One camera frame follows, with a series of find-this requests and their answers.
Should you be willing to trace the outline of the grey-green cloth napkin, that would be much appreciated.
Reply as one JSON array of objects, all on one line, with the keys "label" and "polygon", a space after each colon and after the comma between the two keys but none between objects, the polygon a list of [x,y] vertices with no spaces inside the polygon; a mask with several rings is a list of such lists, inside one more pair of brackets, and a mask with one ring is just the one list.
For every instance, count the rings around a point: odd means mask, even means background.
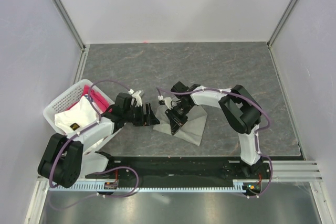
[{"label": "grey-green cloth napkin", "polygon": [[157,109],[155,116],[160,121],[160,124],[155,125],[153,129],[200,146],[207,120],[207,112],[201,106],[193,107],[187,115],[187,122],[172,135],[169,119],[165,115],[166,109],[165,105],[160,105]]}]

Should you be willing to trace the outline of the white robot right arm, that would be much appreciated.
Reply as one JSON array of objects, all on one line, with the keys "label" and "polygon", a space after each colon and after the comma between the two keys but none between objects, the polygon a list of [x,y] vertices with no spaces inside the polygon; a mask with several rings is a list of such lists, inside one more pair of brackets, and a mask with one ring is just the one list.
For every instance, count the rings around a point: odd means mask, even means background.
[{"label": "white robot right arm", "polygon": [[243,86],[220,90],[199,84],[188,87],[178,82],[171,88],[171,93],[177,97],[178,102],[176,105],[167,102],[165,115],[173,135],[188,122],[188,114],[193,107],[206,105],[219,108],[231,128],[238,133],[241,174],[251,179],[259,173],[263,162],[258,144],[261,112],[257,109],[257,102]]}]

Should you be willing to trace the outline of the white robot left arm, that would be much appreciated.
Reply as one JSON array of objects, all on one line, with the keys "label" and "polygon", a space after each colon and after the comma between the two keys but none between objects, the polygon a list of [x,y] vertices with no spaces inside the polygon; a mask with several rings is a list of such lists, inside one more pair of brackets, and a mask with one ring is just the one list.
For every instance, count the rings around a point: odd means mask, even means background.
[{"label": "white robot left arm", "polygon": [[159,124],[149,103],[142,103],[138,94],[119,93],[115,103],[84,127],[75,121],[75,128],[67,135],[51,136],[38,166],[38,173],[49,179],[52,188],[71,187],[79,177],[98,173],[111,178],[115,165],[99,148],[111,140],[126,123],[134,126]]}]

